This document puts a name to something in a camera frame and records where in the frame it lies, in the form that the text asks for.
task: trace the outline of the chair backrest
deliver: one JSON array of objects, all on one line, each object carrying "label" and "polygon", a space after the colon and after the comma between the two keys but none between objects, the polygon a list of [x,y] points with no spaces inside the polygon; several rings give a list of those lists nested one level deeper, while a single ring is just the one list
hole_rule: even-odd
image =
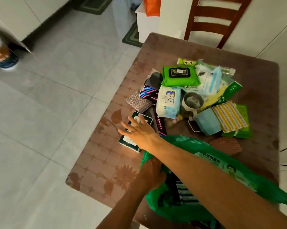
[{"label": "chair backrest", "polygon": [[[214,7],[214,6],[198,6],[199,0],[192,0],[188,23],[184,40],[188,40],[191,31],[206,31],[217,34],[222,34],[223,37],[217,48],[222,48],[249,6],[252,0],[220,0],[240,3],[238,10]],[[229,26],[218,23],[194,22],[195,17],[212,17],[231,21]]]}]

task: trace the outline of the green plastic bag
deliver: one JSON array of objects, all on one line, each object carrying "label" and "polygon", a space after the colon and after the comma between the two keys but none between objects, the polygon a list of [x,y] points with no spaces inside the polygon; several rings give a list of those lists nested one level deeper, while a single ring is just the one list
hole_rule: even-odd
[{"label": "green plastic bag", "polygon": [[[216,150],[206,142],[180,135],[165,136],[163,139],[216,165],[264,199],[272,203],[287,205],[286,192],[266,178],[256,175],[241,162]],[[141,165],[151,158],[153,158],[153,155],[145,151]],[[162,165],[162,170],[167,172],[167,174],[171,172],[164,165]],[[165,183],[159,188],[150,191],[146,195],[146,200],[154,212],[176,223],[188,223],[199,220],[201,222],[209,222],[210,227],[213,228],[216,221],[211,213],[200,203],[197,205],[183,205],[180,202],[174,202],[173,194]]]}]

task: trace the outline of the green wet wipes pack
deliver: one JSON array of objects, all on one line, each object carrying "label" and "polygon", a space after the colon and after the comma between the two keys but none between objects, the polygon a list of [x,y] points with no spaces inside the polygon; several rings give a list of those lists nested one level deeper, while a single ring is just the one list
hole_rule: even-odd
[{"label": "green wet wipes pack", "polygon": [[200,81],[193,66],[165,66],[161,84],[165,87],[196,86]]},{"label": "green wet wipes pack", "polygon": [[242,85],[238,82],[232,82],[224,91],[223,95],[220,99],[213,105],[219,105],[225,103],[229,98],[231,98],[236,92],[238,92],[242,88]]},{"label": "green wet wipes pack", "polygon": [[[238,112],[241,114],[241,116],[243,117],[243,119],[245,120],[245,122],[248,125],[250,125],[247,107],[242,104],[236,104],[236,108]],[[241,128],[239,130],[232,131],[232,132],[227,132],[227,133],[222,132],[221,136],[250,139],[252,138],[252,131],[250,127],[248,126],[248,127]]]},{"label": "green wet wipes pack", "polygon": [[[285,191],[268,179],[255,174],[236,159],[216,150],[208,143],[180,135],[165,136],[163,139],[217,166],[222,172],[228,173],[231,177],[245,185],[246,188],[249,188],[269,202],[287,205],[287,193]],[[141,164],[144,164],[151,158],[153,158],[153,155],[146,151]],[[167,173],[167,179],[170,178],[169,174],[171,171],[168,167],[162,165],[161,168]],[[181,201],[175,200],[173,191],[165,183],[159,188],[150,191],[146,195],[146,200],[156,214],[170,221],[188,223],[199,220],[201,222],[208,222],[209,225],[215,225],[216,219],[200,204],[199,199],[195,205],[181,204]]]}]

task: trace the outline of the table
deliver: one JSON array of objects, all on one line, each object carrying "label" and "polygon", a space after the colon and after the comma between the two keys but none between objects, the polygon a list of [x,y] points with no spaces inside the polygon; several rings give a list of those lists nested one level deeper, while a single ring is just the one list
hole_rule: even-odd
[{"label": "table", "polygon": [[[69,186],[111,208],[115,206],[136,177],[143,156],[143,152],[136,153],[118,143],[118,128],[122,128],[121,122],[128,122],[126,117],[134,111],[126,98],[140,89],[153,68],[162,71],[163,66],[176,65],[178,58],[204,59],[206,63],[236,69],[234,79],[243,88],[232,100],[247,105],[253,138],[238,139],[243,150],[234,158],[278,185],[278,64],[151,33],[70,171],[66,179]],[[218,137],[192,132],[187,121],[167,132],[203,141]],[[156,215],[145,199],[134,219],[151,229],[193,228]]]}]

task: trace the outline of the face mask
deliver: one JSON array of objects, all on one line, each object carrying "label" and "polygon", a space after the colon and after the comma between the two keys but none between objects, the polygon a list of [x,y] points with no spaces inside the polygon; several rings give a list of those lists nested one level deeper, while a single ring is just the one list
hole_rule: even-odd
[{"label": "face mask", "polygon": [[206,136],[213,135],[221,131],[220,122],[211,108],[200,112],[195,121]]}]

